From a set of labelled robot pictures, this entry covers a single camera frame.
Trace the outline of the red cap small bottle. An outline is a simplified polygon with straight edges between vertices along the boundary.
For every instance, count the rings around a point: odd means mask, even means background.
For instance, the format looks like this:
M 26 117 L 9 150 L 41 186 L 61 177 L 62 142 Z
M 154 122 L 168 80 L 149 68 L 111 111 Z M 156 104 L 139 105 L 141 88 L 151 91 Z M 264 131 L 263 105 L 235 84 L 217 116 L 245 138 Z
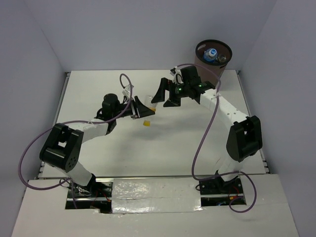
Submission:
M 218 63 L 225 63 L 227 61 L 227 57 L 224 54 L 219 54 L 217 57 L 217 62 Z

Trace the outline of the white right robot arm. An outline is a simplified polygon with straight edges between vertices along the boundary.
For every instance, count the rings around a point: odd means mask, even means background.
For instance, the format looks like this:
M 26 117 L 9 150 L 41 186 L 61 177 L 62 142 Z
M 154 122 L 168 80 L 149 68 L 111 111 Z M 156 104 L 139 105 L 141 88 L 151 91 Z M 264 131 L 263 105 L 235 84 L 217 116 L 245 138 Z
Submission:
M 257 116 L 249 116 L 220 94 L 221 80 L 217 84 L 202 81 L 198 74 L 198 66 L 183 64 L 171 69 L 173 79 L 161 78 L 158 90 L 152 103 L 162 102 L 164 107 L 179 107 L 183 98 L 195 100 L 213 114 L 201 139 L 204 143 L 207 133 L 215 120 L 219 118 L 228 130 L 226 151 L 221 167 L 214 175 L 199 178 L 195 175 L 195 165 L 199 155 L 196 151 L 191 173 L 199 185 L 210 185 L 220 193 L 226 193 L 242 169 L 248 157 L 255 155 L 263 146 L 261 122 Z

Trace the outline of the blue label bottle horizontal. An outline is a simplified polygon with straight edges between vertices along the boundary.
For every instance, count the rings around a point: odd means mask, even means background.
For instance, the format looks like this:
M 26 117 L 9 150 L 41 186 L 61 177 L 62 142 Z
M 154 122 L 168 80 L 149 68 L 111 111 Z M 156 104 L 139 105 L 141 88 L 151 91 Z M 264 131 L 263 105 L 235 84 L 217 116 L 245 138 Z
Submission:
M 204 52 L 203 58 L 207 62 L 214 62 L 217 59 L 218 52 L 215 48 L 209 48 Z

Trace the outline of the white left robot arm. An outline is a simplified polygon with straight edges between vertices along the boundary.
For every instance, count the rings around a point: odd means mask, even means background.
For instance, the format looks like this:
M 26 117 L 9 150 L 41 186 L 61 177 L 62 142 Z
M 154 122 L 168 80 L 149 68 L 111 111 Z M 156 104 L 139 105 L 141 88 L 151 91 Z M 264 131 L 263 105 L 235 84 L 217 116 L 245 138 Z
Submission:
M 104 96 L 102 108 L 91 122 L 75 123 L 71 126 L 55 124 L 40 151 L 39 158 L 71 178 L 79 186 L 79 191 L 90 197 L 105 185 L 96 182 L 95 175 L 79 162 L 82 144 L 110 134 L 118 118 L 139 119 L 154 114 L 155 111 L 145 106 L 137 96 L 126 103 L 120 103 L 115 94 L 107 94 Z

